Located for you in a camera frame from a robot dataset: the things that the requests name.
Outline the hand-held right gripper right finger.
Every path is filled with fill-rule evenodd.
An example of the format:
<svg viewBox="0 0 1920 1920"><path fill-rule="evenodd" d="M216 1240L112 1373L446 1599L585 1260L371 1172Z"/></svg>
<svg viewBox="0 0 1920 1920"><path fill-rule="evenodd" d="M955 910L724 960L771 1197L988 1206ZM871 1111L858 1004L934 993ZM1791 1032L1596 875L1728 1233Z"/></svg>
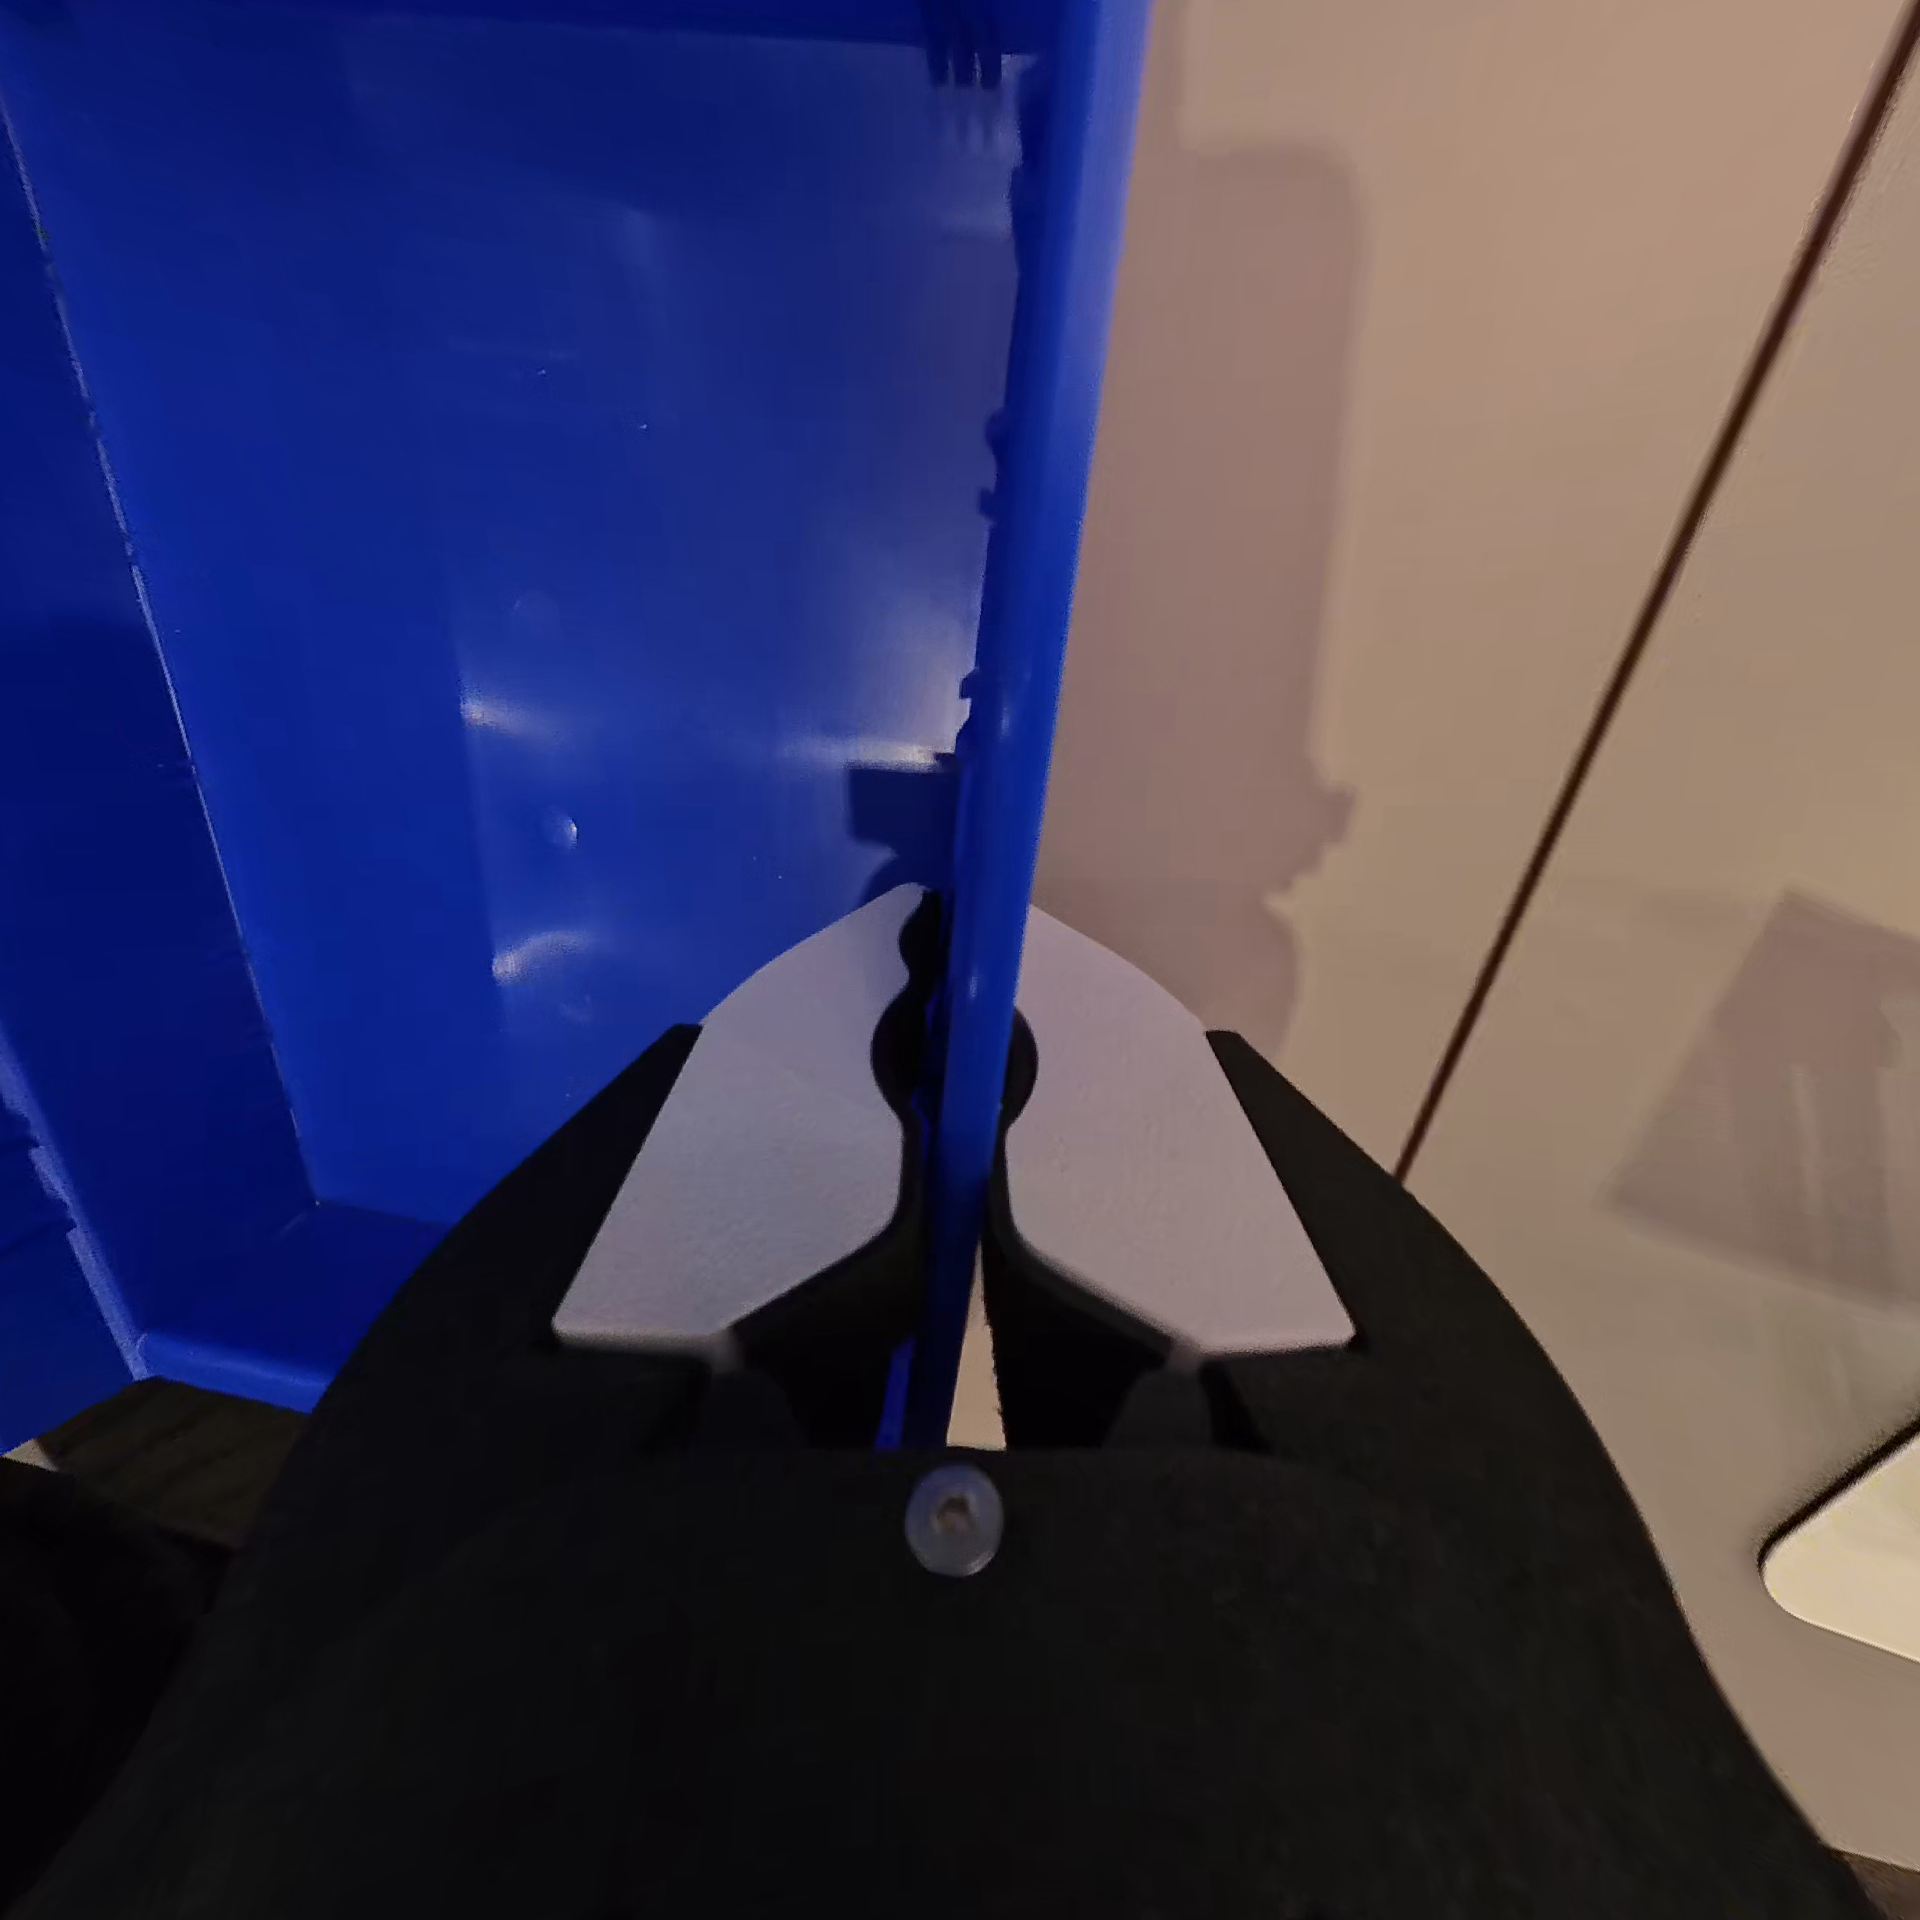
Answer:
<svg viewBox="0 0 1920 1920"><path fill-rule="evenodd" d="M1200 1017L1046 911L1025 925L982 1287L1010 1448L1098 1448L1138 1398L1212 1437L1231 1361L1355 1336Z"/></svg>

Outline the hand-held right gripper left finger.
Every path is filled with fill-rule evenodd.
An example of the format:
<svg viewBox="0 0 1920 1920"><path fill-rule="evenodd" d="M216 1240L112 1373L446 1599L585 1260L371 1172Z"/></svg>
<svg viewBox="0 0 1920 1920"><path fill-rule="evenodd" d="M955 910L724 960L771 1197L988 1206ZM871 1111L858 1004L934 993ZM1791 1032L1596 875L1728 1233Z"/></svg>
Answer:
<svg viewBox="0 0 1920 1920"><path fill-rule="evenodd" d="M560 1301L563 1345L754 1373L812 1445L878 1437L927 1288L939 945L939 897L904 883L711 1007Z"/></svg>

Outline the blue plastic bin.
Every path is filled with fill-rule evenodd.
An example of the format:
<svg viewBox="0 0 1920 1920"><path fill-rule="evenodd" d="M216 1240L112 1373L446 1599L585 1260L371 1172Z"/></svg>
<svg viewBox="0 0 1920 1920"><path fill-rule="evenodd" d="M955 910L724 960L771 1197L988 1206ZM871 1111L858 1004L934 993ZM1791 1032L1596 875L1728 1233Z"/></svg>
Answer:
<svg viewBox="0 0 1920 1920"><path fill-rule="evenodd" d="M668 1025L945 905L947 1392L1150 4L6 4L6 1448L314 1408Z"/></svg>

